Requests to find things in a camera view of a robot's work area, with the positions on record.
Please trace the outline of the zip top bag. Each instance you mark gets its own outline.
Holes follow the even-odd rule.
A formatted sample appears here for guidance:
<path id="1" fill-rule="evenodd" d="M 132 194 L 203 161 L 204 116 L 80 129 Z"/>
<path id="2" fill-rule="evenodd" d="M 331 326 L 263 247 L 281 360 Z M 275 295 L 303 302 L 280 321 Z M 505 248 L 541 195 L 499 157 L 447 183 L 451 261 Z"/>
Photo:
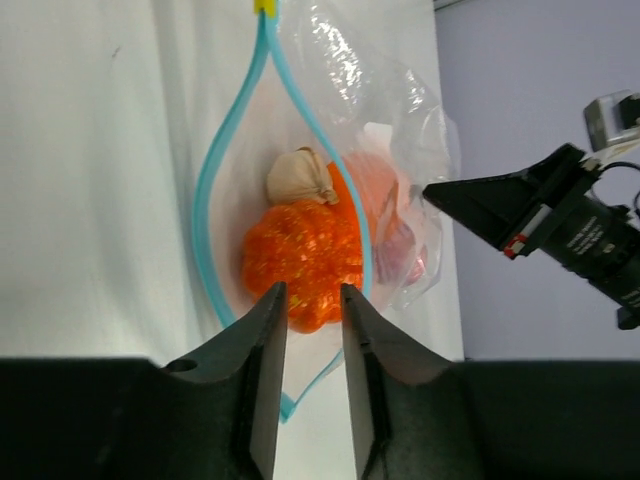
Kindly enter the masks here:
<path id="1" fill-rule="evenodd" d="M 289 295 L 280 417 L 343 359 L 340 288 L 402 310 L 439 279 L 453 130 L 433 88 L 335 1 L 258 1 L 247 74 L 205 156 L 195 263 L 223 327 Z"/>

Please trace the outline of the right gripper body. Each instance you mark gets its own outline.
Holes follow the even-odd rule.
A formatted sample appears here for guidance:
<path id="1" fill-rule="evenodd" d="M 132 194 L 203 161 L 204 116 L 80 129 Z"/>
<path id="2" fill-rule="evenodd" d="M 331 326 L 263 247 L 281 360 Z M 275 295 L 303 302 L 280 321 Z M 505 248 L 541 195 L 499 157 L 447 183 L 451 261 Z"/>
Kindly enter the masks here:
<path id="1" fill-rule="evenodd" d="M 591 195 L 563 200 L 532 232 L 530 243 L 619 305 L 617 328 L 639 327 L 639 198 L 606 205 Z"/>

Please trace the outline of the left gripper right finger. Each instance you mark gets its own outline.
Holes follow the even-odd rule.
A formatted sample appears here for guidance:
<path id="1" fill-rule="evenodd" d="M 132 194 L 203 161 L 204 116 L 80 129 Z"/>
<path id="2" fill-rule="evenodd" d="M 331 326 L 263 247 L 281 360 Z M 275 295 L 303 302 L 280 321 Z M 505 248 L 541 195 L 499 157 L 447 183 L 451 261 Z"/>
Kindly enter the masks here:
<path id="1" fill-rule="evenodd" d="M 361 479 L 635 479 L 635 361 L 445 359 L 341 289 Z"/>

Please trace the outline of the orange fake fruit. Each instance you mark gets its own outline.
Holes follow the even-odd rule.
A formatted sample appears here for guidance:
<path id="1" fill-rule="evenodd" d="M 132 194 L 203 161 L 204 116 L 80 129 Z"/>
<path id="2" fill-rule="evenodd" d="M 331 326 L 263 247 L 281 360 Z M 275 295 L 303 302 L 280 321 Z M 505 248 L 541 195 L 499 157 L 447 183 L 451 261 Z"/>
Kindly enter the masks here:
<path id="1" fill-rule="evenodd" d="M 244 236 L 241 278 L 255 299 L 286 283 L 289 328 L 314 333 L 340 321 L 342 285 L 363 285 L 359 229 L 313 200 L 272 206 Z"/>
<path id="2" fill-rule="evenodd" d="M 342 157 L 356 187 L 367 216 L 371 240 L 376 238 L 378 223 L 389 194 L 396 184 L 396 174 L 385 158 L 368 151 L 356 151 Z M 329 208 L 358 226 L 356 209 L 349 190 L 335 162 L 328 164 L 338 203 Z"/>

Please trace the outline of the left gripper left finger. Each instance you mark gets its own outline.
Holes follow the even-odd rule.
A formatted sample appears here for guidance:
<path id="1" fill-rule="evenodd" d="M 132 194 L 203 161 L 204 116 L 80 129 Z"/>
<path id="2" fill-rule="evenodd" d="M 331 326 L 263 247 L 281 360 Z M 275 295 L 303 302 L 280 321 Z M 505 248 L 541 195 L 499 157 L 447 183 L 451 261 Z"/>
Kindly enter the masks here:
<path id="1" fill-rule="evenodd" d="M 5 479 L 269 479 L 287 336 L 273 285 L 165 366 L 145 358 L 5 359 Z"/>

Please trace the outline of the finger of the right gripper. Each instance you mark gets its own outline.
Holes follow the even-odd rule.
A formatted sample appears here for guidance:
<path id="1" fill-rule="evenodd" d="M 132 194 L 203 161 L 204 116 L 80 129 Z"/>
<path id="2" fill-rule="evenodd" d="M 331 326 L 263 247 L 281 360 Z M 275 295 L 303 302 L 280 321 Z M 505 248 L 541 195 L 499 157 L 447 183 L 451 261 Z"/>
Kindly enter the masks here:
<path id="1" fill-rule="evenodd" d="M 522 170 L 430 183 L 424 198 L 513 260 L 543 246 L 598 180 L 598 160 L 564 144 Z"/>

